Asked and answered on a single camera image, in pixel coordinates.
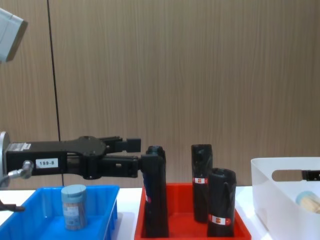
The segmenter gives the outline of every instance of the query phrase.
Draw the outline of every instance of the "white table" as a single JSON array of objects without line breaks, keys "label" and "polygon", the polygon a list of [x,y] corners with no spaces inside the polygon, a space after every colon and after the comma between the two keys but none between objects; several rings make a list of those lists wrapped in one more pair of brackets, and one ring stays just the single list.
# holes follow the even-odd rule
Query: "white table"
[{"label": "white table", "polygon": [[[117,197],[118,220],[112,235],[113,240],[133,240],[138,219],[141,188],[121,188]],[[0,199],[5,204],[21,205],[34,190],[0,191]],[[272,240],[264,225],[256,216],[253,206],[251,186],[239,186],[235,193],[235,208],[252,235],[252,240]],[[12,214],[0,211],[0,225]]]}]

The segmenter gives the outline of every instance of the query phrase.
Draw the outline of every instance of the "black cable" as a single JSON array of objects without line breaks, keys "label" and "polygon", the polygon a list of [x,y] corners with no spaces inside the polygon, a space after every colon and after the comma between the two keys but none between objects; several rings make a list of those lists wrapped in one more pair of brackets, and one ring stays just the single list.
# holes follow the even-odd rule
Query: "black cable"
[{"label": "black cable", "polygon": [[[2,185],[10,180],[9,176],[6,175],[0,180],[0,188]],[[11,211],[11,212],[23,212],[25,210],[24,206],[17,206],[16,204],[4,204],[0,200],[0,211]]]}]

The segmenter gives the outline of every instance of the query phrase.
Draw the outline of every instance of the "blue canister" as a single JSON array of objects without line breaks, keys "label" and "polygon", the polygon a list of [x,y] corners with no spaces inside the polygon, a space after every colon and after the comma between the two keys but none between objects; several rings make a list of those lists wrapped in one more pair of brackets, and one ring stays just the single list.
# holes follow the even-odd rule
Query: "blue canister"
[{"label": "blue canister", "polygon": [[61,200],[65,228],[68,230],[83,229],[87,225],[86,218],[86,186],[70,185],[61,190]]}]

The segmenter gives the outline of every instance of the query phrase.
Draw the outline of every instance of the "black bottle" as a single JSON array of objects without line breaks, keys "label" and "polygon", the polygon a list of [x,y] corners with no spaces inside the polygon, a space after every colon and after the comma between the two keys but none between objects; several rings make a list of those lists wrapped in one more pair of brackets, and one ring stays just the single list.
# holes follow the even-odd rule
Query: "black bottle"
[{"label": "black bottle", "polygon": [[208,221],[208,173],[212,169],[213,154],[210,144],[191,146],[192,192],[194,220]]},{"label": "black bottle", "polygon": [[156,157],[141,157],[141,171],[146,195],[145,237],[168,238],[166,154],[161,146],[150,146],[146,154],[146,156],[155,155]]},{"label": "black bottle", "polygon": [[213,168],[208,176],[208,237],[233,237],[235,225],[236,173]]}]

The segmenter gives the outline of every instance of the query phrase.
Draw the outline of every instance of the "red plastic tray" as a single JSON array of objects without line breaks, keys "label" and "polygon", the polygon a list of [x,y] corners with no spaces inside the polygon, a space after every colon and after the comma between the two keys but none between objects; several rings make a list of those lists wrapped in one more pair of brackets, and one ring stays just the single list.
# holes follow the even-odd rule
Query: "red plastic tray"
[{"label": "red plastic tray", "polygon": [[[235,211],[234,237],[207,237],[207,224],[194,220],[191,183],[169,183],[166,185],[168,207],[169,239],[175,240],[251,240],[244,222]],[[135,240],[167,240],[168,238],[146,238],[144,226],[146,195],[142,190]]]}]

